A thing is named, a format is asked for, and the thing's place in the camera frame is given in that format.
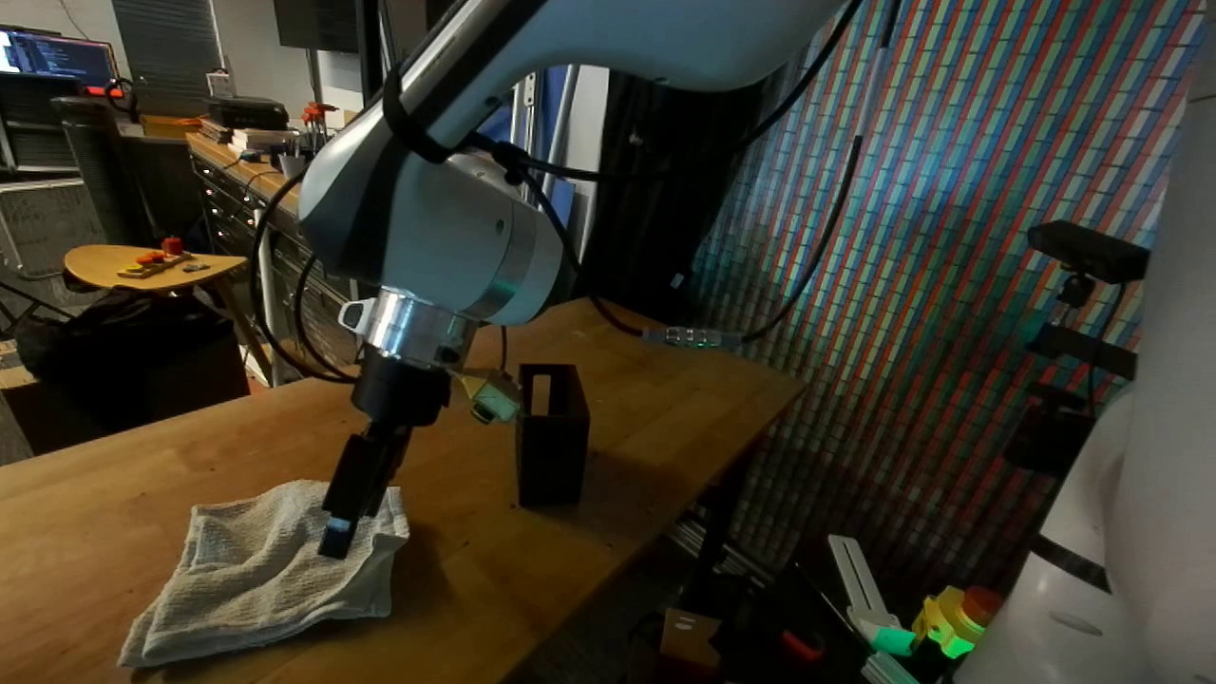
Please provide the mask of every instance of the white cloth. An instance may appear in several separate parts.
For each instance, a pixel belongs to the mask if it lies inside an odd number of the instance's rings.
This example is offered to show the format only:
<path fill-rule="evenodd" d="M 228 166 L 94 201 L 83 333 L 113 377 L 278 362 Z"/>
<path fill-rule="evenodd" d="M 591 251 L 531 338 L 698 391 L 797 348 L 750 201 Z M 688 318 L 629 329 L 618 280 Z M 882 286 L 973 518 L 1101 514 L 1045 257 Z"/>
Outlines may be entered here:
<path fill-rule="evenodd" d="M 360 522 L 345 560 L 322 560 L 322 484 L 287 484 L 260 499 L 198 507 L 173 581 L 124 633 L 122 670 L 237 652 L 328 618 L 384 618 L 392 560 L 412 523 L 392 486 Z"/>

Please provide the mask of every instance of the wooden tabletop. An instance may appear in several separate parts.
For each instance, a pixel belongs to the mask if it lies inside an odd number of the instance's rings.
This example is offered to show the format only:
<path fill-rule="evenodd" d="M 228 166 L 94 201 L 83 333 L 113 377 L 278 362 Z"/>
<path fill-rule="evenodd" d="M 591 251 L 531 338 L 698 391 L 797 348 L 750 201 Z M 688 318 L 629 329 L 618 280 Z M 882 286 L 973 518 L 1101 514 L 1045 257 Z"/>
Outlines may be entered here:
<path fill-rule="evenodd" d="M 66 268 L 94 289 L 143 289 L 143 294 L 173 294 L 173 289 L 193 289 L 222 272 L 232 272 L 242 265 L 242 255 L 200 255 L 190 251 L 178 261 L 157 268 L 157 272 L 132 272 L 142 268 L 142 257 L 154 248 L 131 248 L 131 243 L 75 243 L 66 255 Z"/>
<path fill-rule="evenodd" d="M 217 146 L 206 132 L 187 132 L 187 146 L 198 161 L 223 172 L 232 181 L 255 189 L 263 201 L 270 201 L 290 181 L 273 165 L 238 161 L 238 154 L 232 154 L 232 149 Z M 282 209 L 290 218 L 299 214 L 299 186 L 282 199 Z"/>
<path fill-rule="evenodd" d="M 474 362 L 494 363 L 498 333 Z M 721 353 L 625 338 L 591 304 L 511 333 L 517 362 L 578 363 L 592 456 L 578 510 L 512 507 L 512 428 L 461 408 L 399 471 L 416 538 L 384 624 L 293 638 L 136 679 L 502 679 L 596 584 L 659 538 L 793 399 L 793 381 Z M 0 469 L 3 679 L 124 679 L 132 616 L 178 562 L 198 503 L 328 479 L 360 424 L 349 386 L 293 385 Z"/>

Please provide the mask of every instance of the chair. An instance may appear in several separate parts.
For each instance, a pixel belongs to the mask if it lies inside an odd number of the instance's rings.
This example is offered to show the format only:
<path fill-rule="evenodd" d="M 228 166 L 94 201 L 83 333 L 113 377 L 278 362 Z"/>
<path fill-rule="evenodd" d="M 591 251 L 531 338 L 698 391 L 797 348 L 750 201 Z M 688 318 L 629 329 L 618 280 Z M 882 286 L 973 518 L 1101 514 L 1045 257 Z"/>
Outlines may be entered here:
<path fill-rule="evenodd" d="M 83 189 L 111 243 L 161 243 L 142 181 L 131 172 L 113 109 L 99 97 L 54 97 Z"/>
<path fill-rule="evenodd" d="M 75 94 L 54 97 L 54 109 L 107 243 L 143 255 L 142 248 L 173 234 L 176 228 L 161 228 L 147 209 L 113 109 Z M 249 394 L 232 315 L 212 310 L 193 286 L 99 289 L 107 294 L 69 322 L 18 322 L 18 356 L 40 377 L 40 394 L 13 408 L 35 452 Z"/>

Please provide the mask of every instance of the wire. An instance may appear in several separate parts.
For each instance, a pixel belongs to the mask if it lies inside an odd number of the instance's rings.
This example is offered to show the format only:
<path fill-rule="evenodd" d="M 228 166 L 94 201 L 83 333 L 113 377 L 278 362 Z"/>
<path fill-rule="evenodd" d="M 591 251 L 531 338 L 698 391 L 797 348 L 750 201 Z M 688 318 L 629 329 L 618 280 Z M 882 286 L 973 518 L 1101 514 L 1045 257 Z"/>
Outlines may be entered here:
<path fill-rule="evenodd" d="M 1116 296 L 1115 296 L 1115 304 L 1106 306 L 1106 315 L 1101 315 L 1101 322 L 1099 322 L 1099 346 L 1106 342 L 1106 333 L 1110 333 L 1110 322 L 1115 322 L 1115 315 L 1116 315 L 1116 306 L 1124 304 L 1124 294 L 1130 294 L 1130 286 L 1116 286 Z M 1099 401 L 1099 346 L 1095 346 L 1095 353 L 1087 356 L 1087 399 L 1092 399 L 1092 412 L 1095 412 L 1095 401 Z"/>
<path fill-rule="evenodd" d="M 306 294 L 309 294 L 309 272 L 317 268 L 317 255 L 309 255 L 299 276 L 298 276 L 298 294 L 293 294 L 293 318 L 298 318 L 298 333 L 306 342 L 306 348 L 317 356 L 317 363 L 322 363 L 336 381 L 354 385 L 356 377 L 344 371 L 311 338 L 309 318 L 306 318 Z"/>
<path fill-rule="evenodd" d="M 473 132 L 465 146 L 494 154 L 504 172 L 549 172 L 549 175 L 582 179 L 582 181 L 605 179 L 601 172 L 591 172 L 591 166 L 563 166 L 563 165 L 535 161 L 523 149 L 517 149 L 511 142 L 494 142 L 488 132 Z"/>
<path fill-rule="evenodd" d="M 838 239 L 838 228 L 840 228 L 840 214 L 846 205 L 846 192 L 850 192 L 850 179 L 859 172 L 859 161 L 864 161 L 864 149 L 868 149 L 868 137 L 854 137 L 850 149 L 846 149 L 846 166 L 845 166 L 845 179 L 840 179 L 840 189 L 838 189 L 838 201 L 833 201 L 833 214 L 830 214 L 830 224 L 805 261 L 805 268 L 797 272 L 793 280 L 793 294 L 782 301 L 782 306 L 776 315 L 769 315 L 759 328 L 745 329 L 743 342 L 757 342 L 764 333 L 773 333 L 782 318 L 789 318 L 793 304 L 802 301 L 802 294 L 811 289 L 815 272 L 820 268 L 833 239 Z"/>
<path fill-rule="evenodd" d="M 79 38 L 89 38 L 89 30 L 75 24 L 75 13 L 74 13 L 69 0 L 60 0 L 60 13 L 69 16 L 74 30 L 75 30 Z"/>
<path fill-rule="evenodd" d="M 811 62 L 811 70 L 797 75 L 797 82 L 786 92 L 786 97 L 764 113 L 750 132 L 745 132 L 745 149 L 764 137 L 776 120 L 782 120 L 793 103 L 815 87 L 815 78 L 820 75 L 820 70 L 830 65 L 830 57 L 838 52 L 845 30 L 850 25 L 850 18 L 859 16 L 864 0 L 846 2 L 838 30 L 830 34 L 830 42 L 820 46 L 820 52 Z"/>
<path fill-rule="evenodd" d="M 252 280 L 249 280 L 249 289 L 252 289 L 252 315 L 255 315 L 255 328 L 263 329 L 263 338 L 273 346 L 273 353 L 282 356 L 282 362 L 290 362 L 299 377 L 317 377 L 317 381 L 328 381 L 328 385 L 345 385 L 344 377 L 331 377 L 331 371 L 317 371 L 317 370 L 309 370 L 299 356 L 293 356 L 282 342 L 278 342 L 278 333 L 270 329 L 270 322 L 265 322 L 265 315 L 263 315 L 263 280 L 260 280 L 260 251 L 263 251 L 263 243 L 265 243 L 265 233 L 270 233 L 270 222 L 273 222 L 273 214 L 278 214 L 278 205 L 290 199 L 290 189 L 293 186 L 299 186 L 299 179 L 306 179 L 306 172 L 298 172 L 293 179 L 287 179 L 273 192 L 270 192 L 270 201 L 263 205 L 263 218 L 260 218 L 260 224 L 255 224 L 255 243 L 252 243 Z"/>
<path fill-rule="evenodd" d="M 554 201 L 542 192 L 542 186 L 541 186 L 541 179 L 535 179 L 531 172 L 523 172 L 523 181 L 530 181 L 531 199 L 541 201 L 549 224 L 559 233 L 563 255 L 568 255 L 578 286 L 591 294 L 586 268 L 582 268 L 582 261 L 578 261 L 578 255 L 575 255 L 569 233 L 568 233 Z M 596 306 L 617 329 L 625 329 L 625 333 L 630 333 L 630 338 L 643 338 L 643 328 L 625 322 L 596 294 L 591 294 L 591 301 L 592 301 L 592 306 Z"/>
<path fill-rule="evenodd" d="M 819 57 L 819 62 L 805 70 L 805 75 L 797 78 L 802 92 L 815 82 L 815 75 L 820 73 L 820 65 L 833 57 L 833 49 L 838 49 L 840 34 L 846 30 L 846 24 L 854 18 L 859 2 L 864 2 L 864 0 L 854 0 L 854 2 L 840 16 L 840 24 L 838 24 L 833 38 L 824 42 L 820 57 Z M 846 192 L 850 192 L 859 161 L 864 161 L 864 151 L 868 151 L 872 103 L 873 103 L 873 87 L 882 82 L 882 73 L 884 73 L 884 52 L 888 52 L 897 18 L 902 18 L 902 0 L 893 0 L 893 2 L 888 2 L 888 16 L 884 16 L 882 52 L 878 52 L 878 65 L 873 65 L 873 73 L 872 73 L 872 94 L 868 94 L 868 103 L 864 103 L 859 132 L 850 137 L 850 149 L 846 149 L 846 165 L 845 165 L 845 179 L 840 179 L 840 189 L 838 189 L 830 224 L 824 224 L 819 248 L 815 248 L 805 268 L 797 272 L 793 294 L 786 296 L 786 304 L 782 304 L 776 315 L 769 315 L 769 322 L 759 322 L 757 329 L 745 329 L 743 342 L 757 342 L 757 338 L 773 333 L 782 318 L 789 318 L 793 304 L 802 301 L 802 294 L 811 289 L 815 272 L 820 268 L 830 248 L 838 243 L 838 228 L 840 228 L 840 218 L 845 218 L 845 205 L 846 205 Z M 750 142 L 757 142 L 764 129 L 773 129 L 776 116 L 782 116 L 782 113 L 789 109 L 789 103 L 797 97 L 797 87 L 786 94 L 786 103 L 782 103 L 776 113 L 769 113 L 769 116 L 751 129 Z"/>
<path fill-rule="evenodd" d="M 511 333 L 504 328 L 498 328 L 498 377 L 504 377 L 504 362 L 511 362 Z"/>

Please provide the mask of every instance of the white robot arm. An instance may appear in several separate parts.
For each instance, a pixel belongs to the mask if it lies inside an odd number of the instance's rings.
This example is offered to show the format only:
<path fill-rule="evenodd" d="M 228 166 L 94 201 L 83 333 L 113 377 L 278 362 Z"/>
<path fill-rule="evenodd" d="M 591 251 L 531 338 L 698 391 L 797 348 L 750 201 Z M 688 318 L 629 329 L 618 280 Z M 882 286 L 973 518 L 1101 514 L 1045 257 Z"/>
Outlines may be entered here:
<path fill-rule="evenodd" d="M 563 243 L 502 172 L 461 154 L 502 94 L 542 65 L 607 65 L 692 92 L 730 92 L 786 65 L 840 0 L 465 0 L 306 175 L 299 224 L 331 272 L 378 280 L 344 322 L 370 348 L 328 495 L 322 553 L 345 553 L 416 424 L 449 399 L 444 370 L 478 322 L 531 318 Z"/>

